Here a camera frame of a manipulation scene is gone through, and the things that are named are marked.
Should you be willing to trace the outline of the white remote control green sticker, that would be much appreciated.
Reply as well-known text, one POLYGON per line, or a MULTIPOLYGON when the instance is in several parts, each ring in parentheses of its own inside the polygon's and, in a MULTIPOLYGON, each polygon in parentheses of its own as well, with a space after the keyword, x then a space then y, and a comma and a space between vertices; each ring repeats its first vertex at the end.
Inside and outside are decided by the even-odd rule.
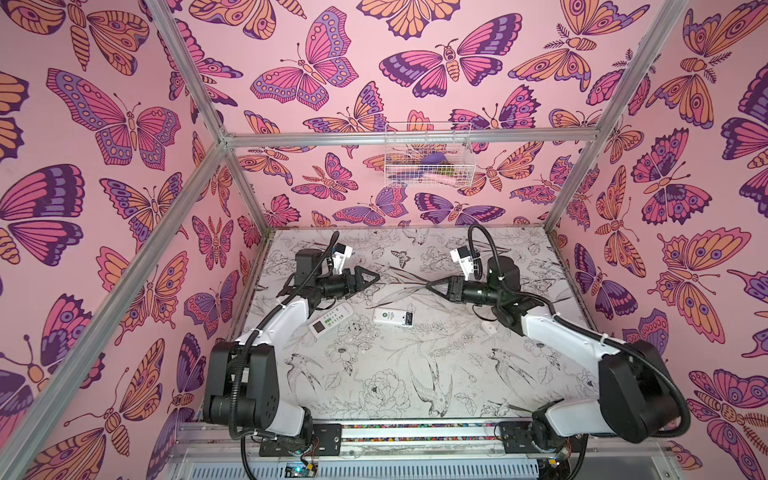
POLYGON ((378 307, 374 309, 373 322, 377 324, 383 324, 383 325, 410 328, 413 325, 412 326, 404 325, 406 312, 407 310, 378 307))

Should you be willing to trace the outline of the white battery cover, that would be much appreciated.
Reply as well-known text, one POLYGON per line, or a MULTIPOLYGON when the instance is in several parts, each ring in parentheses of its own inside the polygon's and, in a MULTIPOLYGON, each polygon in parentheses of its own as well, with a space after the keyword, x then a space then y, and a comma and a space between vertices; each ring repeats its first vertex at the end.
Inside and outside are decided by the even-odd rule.
POLYGON ((498 332, 495 322, 482 321, 481 327, 489 336, 493 336, 498 332))

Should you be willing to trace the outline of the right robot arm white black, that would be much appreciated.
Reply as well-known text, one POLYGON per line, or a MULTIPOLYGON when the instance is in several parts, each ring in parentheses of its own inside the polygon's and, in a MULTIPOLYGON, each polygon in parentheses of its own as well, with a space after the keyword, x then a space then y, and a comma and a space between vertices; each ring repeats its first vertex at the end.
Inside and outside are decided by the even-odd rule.
POLYGON ((547 384, 560 369, 561 358, 581 367, 577 376, 584 392, 579 398, 550 400, 532 412, 535 448, 554 452, 575 436, 639 444, 649 438, 676 438, 689 430, 691 411, 656 346, 599 334, 563 318, 553 301, 522 290, 519 266, 499 253, 485 227, 473 224, 467 232, 484 236, 489 258, 482 257, 473 240, 454 244, 450 259, 460 273, 430 281, 426 288, 453 304, 490 308, 487 323, 524 339, 548 362, 532 377, 519 367, 520 355, 493 348, 489 357, 502 383, 508 388, 517 380, 547 384))

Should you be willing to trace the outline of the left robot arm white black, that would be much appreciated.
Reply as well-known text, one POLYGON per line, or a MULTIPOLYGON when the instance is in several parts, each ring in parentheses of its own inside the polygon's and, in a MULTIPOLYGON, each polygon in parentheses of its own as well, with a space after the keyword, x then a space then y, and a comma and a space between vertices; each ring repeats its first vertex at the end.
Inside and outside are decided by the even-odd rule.
POLYGON ((298 251, 295 272, 278 293, 277 306, 250 332, 213 348, 202 402, 204 422, 226 426, 234 440, 261 436, 287 442, 290 450, 310 446, 311 412, 281 394, 277 355, 322 302, 348 299, 380 280, 363 267, 345 268, 352 248, 338 239, 335 231, 325 249, 298 251))

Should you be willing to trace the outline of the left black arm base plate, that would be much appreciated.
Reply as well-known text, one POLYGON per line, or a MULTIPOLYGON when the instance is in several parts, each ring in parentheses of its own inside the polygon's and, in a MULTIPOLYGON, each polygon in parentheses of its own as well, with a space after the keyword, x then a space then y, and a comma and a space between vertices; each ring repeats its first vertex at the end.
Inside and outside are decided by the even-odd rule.
POLYGON ((260 457, 300 456, 306 452, 315 456, 339 456, 343 427, 339 423, 313 424, 304 428, 298 436, 278 435, 272 440, 263 440, 259 448, 260 457))

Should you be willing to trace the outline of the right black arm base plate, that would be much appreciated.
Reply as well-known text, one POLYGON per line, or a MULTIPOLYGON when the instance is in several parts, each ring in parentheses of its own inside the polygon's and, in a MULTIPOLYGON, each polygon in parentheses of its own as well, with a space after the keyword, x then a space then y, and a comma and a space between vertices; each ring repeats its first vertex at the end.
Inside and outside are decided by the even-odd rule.
POLYGON ((499 422, 494 429, 494 435, 502 443, 506 454, 563 459, 583 450, 584 436, 559 437, 538 420, 514 419, 499 422))

